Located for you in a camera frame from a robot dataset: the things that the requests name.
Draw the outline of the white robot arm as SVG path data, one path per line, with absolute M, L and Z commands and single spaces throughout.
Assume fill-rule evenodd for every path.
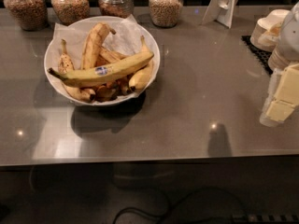
M 273 73 L 260 122 L 276 127 L 299 106 L 299 3 L 288 12 L 278 29 L 268 66 Z

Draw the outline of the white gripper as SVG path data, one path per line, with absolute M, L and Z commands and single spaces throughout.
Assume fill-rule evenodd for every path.
M 291 63 L 283 72 L 275 68 L 270 77 L 260 123 L 277 127 L 299 105 L 299 63 Z

